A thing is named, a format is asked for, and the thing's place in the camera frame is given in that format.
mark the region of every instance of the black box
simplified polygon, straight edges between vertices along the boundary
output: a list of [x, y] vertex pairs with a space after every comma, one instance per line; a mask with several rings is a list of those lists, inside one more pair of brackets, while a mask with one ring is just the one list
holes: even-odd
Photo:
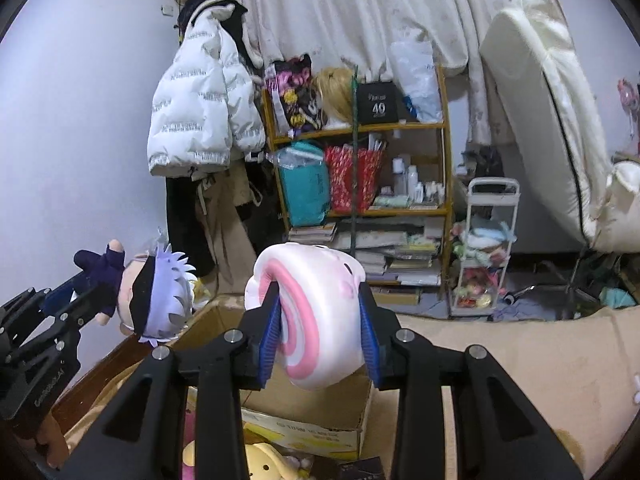
[[380, 457], [341, 464], [338, 466], [338, 480], [385, 480]]
[[360, 84], [358, 85], [357, 97], [360, 124], [398, 122], [396, 85], [391, 81]]

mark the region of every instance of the white spiky hair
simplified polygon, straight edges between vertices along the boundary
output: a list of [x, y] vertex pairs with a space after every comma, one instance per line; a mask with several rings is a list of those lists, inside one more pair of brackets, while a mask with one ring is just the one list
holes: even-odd
[[173, 253], [171, 244], [156, 250], [151, 303], [140, 342], [153, 346], [174, 339], [193, 313], [193, 287], [197, 278], [184, 253]]

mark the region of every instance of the white rolling cart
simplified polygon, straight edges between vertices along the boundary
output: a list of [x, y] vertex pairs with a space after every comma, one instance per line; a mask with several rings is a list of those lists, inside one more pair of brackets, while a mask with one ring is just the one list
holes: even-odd
[[[485, 186], [487, 184], [503, 186], [504, 190], [497, 193], [478, 192], [478, 186]], [[458, 286], [449, 295], [449, 313], [452, 317], [490, 316], [495, 311], [511, 257], [511, 245], [513, 244], [515, 235], [519, 201], [520, 184], [512, 178], [481, 177], [475, 178], [469, 183], [466, 199], [466, 227], [463, 237], [465, 243], [463, 256], [460, 258], [460, 275], [458, 277]], [[468, 255], [469, 250], [467, 243], [472, 229], [472, 210], [480, 206], [510, 208], [512, 212], [511, 221], [505, 221], [504, 218], [500, 218], [503, 220], [502, 225], [504, 228], [502, 230], [506, 238], [506, 240], [502, 242], [502, 248], [506, 252], [506, 258], [498, 266], [491, 264], [484, 265], [478, 258]], [[469, 269], [478, 269], [478, 273], [486, 273], [487, 276], [492, 275], [495, 285], [491, 285], [481, 292], [469, 292], [469, 285], [463, 283], [466, 280]], [[462, 291], [465, 289], [467, 291], [466, 294], [462, 294]]]

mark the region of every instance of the white mattress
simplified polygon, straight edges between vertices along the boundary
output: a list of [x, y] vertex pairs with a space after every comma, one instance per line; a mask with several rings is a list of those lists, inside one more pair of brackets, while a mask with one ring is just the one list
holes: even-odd
[[623, 186], [620, 209], [612, 193], [621, 172], [609, 161], [593, 93], [559, 9], [551, 0], [513, 0], [492, 21], [481, 54], [540, 202], [594, 249], [639, 251], [633, 182], [640, 186], [640, 167], [625, 168], [631, 184]]

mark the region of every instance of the pink and white plush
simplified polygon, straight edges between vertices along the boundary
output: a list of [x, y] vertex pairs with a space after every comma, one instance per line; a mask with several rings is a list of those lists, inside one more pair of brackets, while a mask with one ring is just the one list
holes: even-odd
[[247, 310], [280, 286], [282, 342], [277, 362], [304, 390], [325, 388], [364, 364], [358, 286], [365, 273], [348, 254], [288, 242], [265, 249], [244, 291]]

